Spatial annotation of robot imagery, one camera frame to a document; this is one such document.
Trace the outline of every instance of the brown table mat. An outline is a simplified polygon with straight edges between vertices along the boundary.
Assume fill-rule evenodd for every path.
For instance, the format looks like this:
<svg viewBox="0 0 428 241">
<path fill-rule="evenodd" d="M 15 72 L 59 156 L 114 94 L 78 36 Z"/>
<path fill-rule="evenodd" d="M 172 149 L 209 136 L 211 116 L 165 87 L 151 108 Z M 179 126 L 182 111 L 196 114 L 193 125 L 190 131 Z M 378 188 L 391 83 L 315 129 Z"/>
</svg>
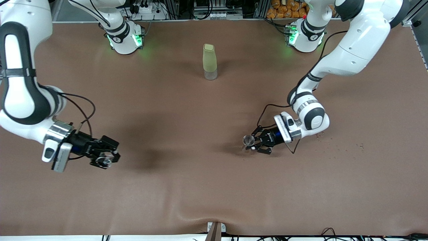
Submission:
<svg viewBox="0 0 428 241">
<path fill-rule="evenodd" d="M 1 235 L 195 233 L 216 220 L 240 235 L 428 232 L 428 75 L 410 28 L 393 29 L 360 74 L 324 78 L 315 96 L 330 127 L 295 155 L 281 145 L 271 156 L 241 152 L 241 139 L 266 104 L 286 104 L 320 48 L 286 48 L 264 21 L 153 23 L 144 49 L 126 56 L 102 35 L 56 24 L 36 67 L 41 84 L 96 103 L 94 135 L 120 142 L 120 162 L 77 160 L 59 174 L 42 145 L 0 129 Z M 204 43 L 216 48 L 215 81 L 203 77 Z M 68 104 L 59 119 L 82 117 Z"/>
</svg>

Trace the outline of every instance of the black cable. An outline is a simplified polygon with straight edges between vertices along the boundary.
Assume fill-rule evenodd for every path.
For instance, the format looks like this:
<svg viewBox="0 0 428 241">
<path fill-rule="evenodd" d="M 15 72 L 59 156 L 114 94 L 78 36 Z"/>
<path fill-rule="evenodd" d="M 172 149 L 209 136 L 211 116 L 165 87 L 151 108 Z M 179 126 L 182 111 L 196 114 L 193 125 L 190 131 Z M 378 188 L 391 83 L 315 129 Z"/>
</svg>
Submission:
<svg viewBox="0 0 428 241">
<path fill-rule="evenodd" d="M 333 228 L 325 228 L 323 229 L 322 233 L 320 236 L 323 236 L 326 232 L 328 232 L 329 230 L 331 230 L 333 232 L 333 235 L 336 236 L 336 233 L 334 232 Z"/>
<path fill-rule="evenodd" d="M 82 110 L 82 108 L 75 101 L 73 101 L 72 99 L 68 98 L 65 95 L 61 95 L 61 96 L 65 99 L 67 99 L 68 101 L 70 101 L 74 106 L 76 106 L 77 109 L 79 109 L 79 111 L 85 117 L 85 119 L 88 119 L 86 113 Z M 88 128 L 89 128 L 89 135 L 92 137 L 92 126 L 91 126 L 91 122 L 89 121 L 89 119 L 87 120 L 87 123 L 88 123 Z M 85 157 L 85 156 L 72 157 L 72 158 L 69 158 L 69 160 L 77 160 L 77 159 L 80 159 L 82 157 Z"/>
<path fill-rule="evenodd" d="M 5 3 L 7 3 L 7 2 L 9 2 L 9 1 L 10 0 L 4 0 L 3 2 L 0 3 L 0 6 L 3 5 L 3 4 L 5 4 Z"/>
<path fill-rule="evenodd" d="M 325 49 L 325 45 L 327 44 L 327 41 L 331 38 L 331 37 L 333 37 L 333 36 L 335 36 L 336 34 L 339 34 L 339 33 L 346 33 L 347 31 L 340 31 L 340 32 L 335 32 L 335 33 L 333 33 L 332 35 L 330 35 L 330 36 L 328 36 L 328 38 L 325 40 L 325 42 L 324 42 L 324 46 L 322 47 L 322 51 L 321 51 L 321 54 L 320 54 L 320 58 L 319 58 L 319 60 L 320 59 L 322 59 L 322 55 L 323 55 L 323 53 L 324 53 L 324 49 Z"/>
<path fill-rule="evenodd" d="M 158 1 L 158 8 L 159 8 L 159 5 L 162 7 L 162 9 L 164 9 L 167 13 L 169 13 L 170 15 L 172 15 L 172 16 L 174 16 L 174 17 L 180 17 L 180 15 L 177 15 L 177 14 L 173 14 L 173 13 L 171 13 L 167 8 L 165 8 L 163 5 L 162 5 L 162 3 L 160 3 L 159 1 Z"/>
<path fill-rule="evenodd" d="M 288 150 L 291 152 L 291 154 L 296 153 L 296 149 L 297 149 L 297 146 L 299 145 L 300 140 L 301 140 L 301 139 L 298 139 L 298 140 L 297 140 L 297 143 L 296 143 L 296 145 L 294 146 L 294 150 L 293 150 L 293 151 L 292 151 L 292 150 L 290 149 L 290 147 L 288 147 L 288 145 L 287 145 L 287 148 L 288 148 Z"/>
<path fill-rule="evenodd" d="M 279 108 L 288 108 L 288 107 L 290 107 L 291 105 L 275 105 L 275 104 L 267 104 L 266 106 L 265 106 L 265 108 L 263 109 L 263 112 L 262 112 L 262 114 L 260 115 L 260 117 L 259 117 L 259 120 L 257 121 L 257 126 L 260 126 L 259 124 L 260 124 L 260 120 L 262 119 L 262 116 L 263 116 L 263 114 L 265 113 L 265 111 L 266 111 L 266 108 L 268 107 L 268 106 L 275 106 L 275 107 L 279 107 Z M 261 128 L 269 128 L 269 127 L 273 127 L 273 126 L 275 126 L 275 124 L 273 124 L 273 125 L 270 125 L 270 126 L 267 126 L 267 127 L 261 127 Z"/>
<path fill-rule="evenodd" d="M 74 97 L 77 97 L 77 98 L 81 98 L 81 99 L 86 100 L 87 102 L 89 102 L 92 105 L 92 108 L 93 108 L 92 113 L 84 121 L 82 121 L 81 124 L 84 124 L 85 122 L 87 122 L 95 114 L 95 111 L 96 111 L 97 108 L 96 108 L 94 102 L 92 102 L 90 99 L 88 99 L 88 98 L 86 98 L 84 96 L 80 96 L 80 95 L 76 95 L 76 94 L 70 94 L 70 93 L 60 93 L 59 92 L 58 94 L 61 95 L 61 96 L 62 95 L 68 95 L 68 96 L 74 96 Z"/>
<path fill-rule="evenodd" d="M 211 10 L 210 10 L 210 6 L 208 5 L 208 13 L 203 18 L 197 18 L 195 15 L 192 14 L 191 12 L 192 8 L 190 7 L 190 0 L 187 0 L 187 11 L 189 12 L 190 17 L 192 17 L 193 19 L 204 20 L 208 18 L 213 12 L 214 4 L 212 0 L 210 0 L 210 4 L 211 4 Z"/>
<path fill-rule="evenodd" d="M 237 0 L 226 0 L 226 2 L 224 3 L 224 6 L 226 7 L 226 8 L 228 8 L 228 9 L 237 9 L 237 8 L 240 8 L 240 7 L 242 7 L 242 4 L 241 5 L 232 5 L 231 4 L 231 2 L 236 2 Z"/>
<path fill-rule="evenodd" d="M 110 235 L 103 235 L 103 237 L 101 238 L 101 241 L 104 241 L 104 236 L 106 236 L 106 240 L 105 241 L 109 241 L 110 240 Z"/>
<path fill-rule="evenodd" d="M 82 110 L 82 108 L 76 103 L 74 102 L 72 99 L 68 98 L 67 96 L 62 96 L 63 98 L 67 99 L 68 101 L 70 101 L 74 106 L 76 106 L 77 109 L 79 109 L 79 111 L 82 113 L 82 115 L 85 117 L 85 120 L 88 119 L 86 113 Z M 88 120 L 88 128 L 89 128 L 89 135 L 92 137 L 92 126 L 91 126 L 91 122 Z"/>
<path fill-rule="evenodd" d="M 85 9 L 87 9 L 88 11 L 90 11 L 91 13 L 93 13 L 95 16 L 97 16 L 97 17 L 99 17 L 101 20 L 103 20 L 106 24 L 107 24 L 107 26 L 109 26 L 110 27 L 110 23 L 107 21 L 107 20 L 105 20 L 105 18 L 103 18 L 103 16 L 99 16 L 98 14 L 96 14 L 94 11 L 92 11 L 92 9 L 90 9 L 90 8 L 88 8 L 88 7 L 86 7 L 86 6 L 84 6 L 84 5 L 82 5 L 82 4 L 80 4 L 80 3 L 78 3 L 78 2 L 76 2 L 75 0 L 69 0 L 70 2 L 73 2 L 73 3 L 75 3 L 75 4 L 77 4 L 77 5 L 79 5 L 79 6 L 81 6 L 81 7 L 83 7 L 83 8 L 85 8 Z"/>
<path fill-rule="evenodd" d="M 276 30 L 278 30 L 278 32 L 280 32 L 280 33 L 282 33 L 284 35 L 289 35 L 289 36 L 291 35 L 291 33 L 284 33 L 284 32 L 282 32 L 275 23 L 273 24 L 273 26 L 276 28 Z"/>
<path fill-rule="evenodd" d="M 288 241 L 290 238 L 286 238 L 284 236 L 274 236 L 276 241 Z"/>
<path fill-rule="evenodd" d="M 128 10 L 126 10 L 125 6 L 123 6 L 123 9 L 125 9 L 126 17 L 129 19 Z"/>
<path fill-rule="evenodd" d="M 89 2 L 91 2 L 92 7 L 95 9 L 95 11 L 97 11 L 97 13 L 101 16 L 101 19 L 107 24 L 108 27 L 110 27 L 110 23 L 107 21 L 107 19 L 105 19 L 103 17 L 103 15 L 101 15 L 100 11 L 98 11 L 98 9 L 95 7 L 94 3 L 92 2 L 92 0 L 89 0 Z"/>
<path fill-rule="evenodd" d="M 337 239 L 337 240 L 340 240 L 340 241 L 349 241 L 349 240 L 346 240 L 346 239 L 338 238 L 338 237 L 336 237 L 336 236 L 335 236 L 335 237 L 328 237 L 328 238 L 325 238 L 325 237 L 324 237 L 324 240 L 330 240 L 330 239 L 333 239 L 333 238 L 334 238 L 335 240 Z"/>
<path fill-rule="evenodd" d="M 276 23 L 274 23 L 273 21 L 269 21 L 269 19 L 267 19 L 267 18 L 265 18 L 265 17 L 255 17 L 255 18 L 263 19 L 263 20 L 265 20 L 266 22 L 268 22 L 268 23 L 269 23 L 269 24 L 271 24 L 271 25 L 276 25 L 276 26 L 278 26 L 278 27 L 285 27 L 285 24 L 276 24 Z"/>
</svg>

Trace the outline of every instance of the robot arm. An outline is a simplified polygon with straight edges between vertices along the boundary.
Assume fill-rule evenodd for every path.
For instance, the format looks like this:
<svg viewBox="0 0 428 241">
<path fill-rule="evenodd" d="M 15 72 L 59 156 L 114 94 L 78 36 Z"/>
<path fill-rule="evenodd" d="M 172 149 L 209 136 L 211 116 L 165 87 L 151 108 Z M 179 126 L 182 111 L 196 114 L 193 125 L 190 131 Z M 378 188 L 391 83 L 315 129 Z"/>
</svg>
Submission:
<svg viewBox="0 0 428 241">
<path fill-rule="evenodd" d="M 116 8 L 126 0 L 68 0 L 71 5 L 84 10 L 97 19 L 107 32 L 110 45 L 119 54 L 131 54 L 143 47 L 144 28 L 132 21 L 125 21 Z"/>
<path fill-rule="evenodd" d="M 245 137 L 244 144 L 247 149 L 270 154 L 271 148 L 279 143 L 287 144 L 327 129 L 330 119 L 324 107 L 312 94 L 313 90 L 328 74 L 351 76 L 361 72 L 388 36 L 392 27 L 390 22 L 397 21 L 396 17 L 400 18 L 401 12 L 407 12 L 408 7 L 407 0 L 403 0 L 403 4 L 393 0 L 366 0 L 356 13 L 355 9 L 358 9 L 358 6 L 348 5 L 347 2 L 360 1 L 336 0 L 337 12 L 342 17 L 351 18 L 348 32 L 339 45 L 330 54 L 321 58 L 288 94 L 288 104 L 298 119 L 294 120 L 287 112 L 276 115 L 274 117 L 276 127 L 268 130 L 258 127 L 252 138 Z M 260 139 L 262 141 L 255 144 L 255 141 Z"/>
<path fill-rule="evenodd" d="M 94 139 L 56 120 L 65 108 L 62 91 L 37 82 L 34 51 L 52 34 L 47 0 L 10 0 L 0 6 L 0 55 L 4 94 L 0 126 L 18 136 L 44 144 L 42 160 L 63 172 L 70 153 L 91 159 L 91 165 L 108 168 L 119 160 L 118 142 Z"/>
<path fill-rule="evenodd" d="M 332 15 L 329 5 L 333 5 L 334 0 L 305 0 L 305 2 L 310 11 L 306 19 L 300 18 L 292 23 L 296 26 L 296 35 L 288 44 L 300 52 L 309 53 L 321 44 L 325 27 Z"/>
</svg>

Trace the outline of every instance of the green led light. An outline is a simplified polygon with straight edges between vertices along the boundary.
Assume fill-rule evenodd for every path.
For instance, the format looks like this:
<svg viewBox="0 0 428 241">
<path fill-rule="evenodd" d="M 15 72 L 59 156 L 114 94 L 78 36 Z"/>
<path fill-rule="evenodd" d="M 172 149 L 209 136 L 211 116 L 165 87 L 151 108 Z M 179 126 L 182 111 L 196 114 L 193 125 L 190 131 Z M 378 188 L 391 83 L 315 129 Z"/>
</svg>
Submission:
<svg viewBox="0 0 428 241">
<path fill-rule="evenodd" d="M 132 38 L 134 39 L 134 42 L 137 46 L 141 46 L 141 37 L 138 35 L 132 35 Z"/>
<path fill-rule="evenodd" d="M 322 43 L 322 37 L 324 37 L 324 33 L 321 34 L 320 41 L 318 42 L 318 45 L 320 45 Z"/>
<path fill-rule="evenodd" d="M 110 42 L 110 46 L 113 48 L 113 43 L 111 42 L 110 36 L 107 35 L 108 41 Z"/>
<path fill-rule="evenodd" d="M 295 44 L 296 43 L 296 39 L 297 39 L 298 36 L 299 36 L 299 32 L 296 30 L 294 32 L 294 34 L 290 36 L 289 43 L 290 44 Z"/>
</svg>

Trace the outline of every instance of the silver ring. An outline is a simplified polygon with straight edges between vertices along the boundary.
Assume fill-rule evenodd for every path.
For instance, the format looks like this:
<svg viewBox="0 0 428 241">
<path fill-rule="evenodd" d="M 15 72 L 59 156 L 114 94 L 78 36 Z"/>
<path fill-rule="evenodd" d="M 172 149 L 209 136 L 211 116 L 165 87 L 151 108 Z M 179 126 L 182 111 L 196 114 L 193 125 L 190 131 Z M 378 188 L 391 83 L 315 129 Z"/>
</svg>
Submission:
<svg viewBox="0 0 428 241">
<path fill-rule="evenodd" d="M 311 99 L 311 100 L 308 100 L 308 101 L 304 102 L 303 104 L 301 104 L 299 106 L 299 108 L 296 111 L 296 114 L 300 115 L 300 111 L 302 111 L 305 107 L 307 107 L 308 105 L 310 105 L 312 103 L 319 103 L 319 102 L 316 99 Z"/>
</svg>

